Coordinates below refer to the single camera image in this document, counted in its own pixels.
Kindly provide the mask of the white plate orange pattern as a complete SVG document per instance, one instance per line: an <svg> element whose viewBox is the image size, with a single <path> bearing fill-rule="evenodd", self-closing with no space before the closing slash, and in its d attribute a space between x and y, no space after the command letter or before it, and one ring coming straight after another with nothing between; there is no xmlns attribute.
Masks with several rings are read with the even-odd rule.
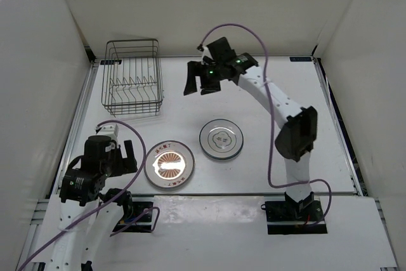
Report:
<svg viewBox="0 0 406 271"><path fill-rule="evenodd" d="M171 190L184 186L194 169L195 157L190 148L182 142L166 140L148 151L144 172L153 186Z"/></svg>

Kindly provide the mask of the metal wire dish rack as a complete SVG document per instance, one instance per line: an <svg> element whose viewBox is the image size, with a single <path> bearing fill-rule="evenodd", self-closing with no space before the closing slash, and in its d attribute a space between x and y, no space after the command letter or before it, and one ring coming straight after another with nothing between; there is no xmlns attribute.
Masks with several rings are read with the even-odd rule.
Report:
<svg viewBox="0 0 406 271"><path fill-rule="evenodd" d="M157 39L106 43L101 104L113 116L158 114L163 103Z"/></svg>

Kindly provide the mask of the white plate green flower pattern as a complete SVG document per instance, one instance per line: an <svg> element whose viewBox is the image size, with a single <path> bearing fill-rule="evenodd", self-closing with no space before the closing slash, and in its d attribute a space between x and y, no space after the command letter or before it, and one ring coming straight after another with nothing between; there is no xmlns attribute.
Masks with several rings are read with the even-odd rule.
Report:
<svg viewBox="0 0 406 271"><path fill-rule="evenodd" d="M229 151L225 149L214 150L210 146L203 144L200 144L200 147L206 157L217 161L227 161L237 157L244 148L244 145L237 145Z"/></svg>

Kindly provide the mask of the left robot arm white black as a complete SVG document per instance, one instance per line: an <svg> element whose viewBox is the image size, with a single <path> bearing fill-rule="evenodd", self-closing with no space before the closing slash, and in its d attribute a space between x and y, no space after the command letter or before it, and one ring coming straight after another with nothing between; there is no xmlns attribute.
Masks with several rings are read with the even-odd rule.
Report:
<svg viewBox="0 0 406 271"><path fill-rule="evenodd" d="M102 193L107 178L138 170L132 142L124 142L123 156L116 139L90 136L83 155L69 164L60 191L58 228L63 235L54 243L46 270L92 270L99 247L120 220L133 214L130 192L111 188Z"/></svg>

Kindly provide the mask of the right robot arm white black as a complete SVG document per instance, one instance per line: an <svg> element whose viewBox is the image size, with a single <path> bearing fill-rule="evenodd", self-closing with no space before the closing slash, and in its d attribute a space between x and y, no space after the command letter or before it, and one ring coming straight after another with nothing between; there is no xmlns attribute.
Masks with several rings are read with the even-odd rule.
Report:
<svg viewBox="0 0 406 271"><path fill-rule="evenodd" d="M221 37L207 46L199 46L202 57L187 63L184 95L200 92L207 95L220 91L220 82L228 80L248 92L271 115L279 134L271 140L272 152L285 161L287 183L285 213L299 220L314 201L310 186L310 156L317 138L318 114L314 107L303 107L269 80L265 68L248 53L240 55Z"/></svg>

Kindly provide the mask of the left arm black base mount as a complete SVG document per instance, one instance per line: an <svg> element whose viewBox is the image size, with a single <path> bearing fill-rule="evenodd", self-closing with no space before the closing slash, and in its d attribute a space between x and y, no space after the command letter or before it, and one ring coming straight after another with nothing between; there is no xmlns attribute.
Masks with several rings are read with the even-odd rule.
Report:
<svg viewBox="0 0 406 271"><path fill-rule="evenodd" d="M144 210L154 206L153 197L133 197L133 214L126 220L120 220L113 229L113 233L124 228L128 223L133 221ZM122 233L150 233L153 224L153 212L149 211L143 215L136 223L123 230Z"/></svg>

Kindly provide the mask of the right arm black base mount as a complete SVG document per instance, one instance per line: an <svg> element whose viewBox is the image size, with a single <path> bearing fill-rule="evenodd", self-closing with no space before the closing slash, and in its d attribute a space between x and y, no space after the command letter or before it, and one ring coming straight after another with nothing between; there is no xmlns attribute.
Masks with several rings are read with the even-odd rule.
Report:
<svg viewBox="0 0 406 271"><path fill-rule="evenodd" d="M266 214L268 235L327 234L319 200L313 201L298 215L285 201L265 201L261 209Z"/></svg>

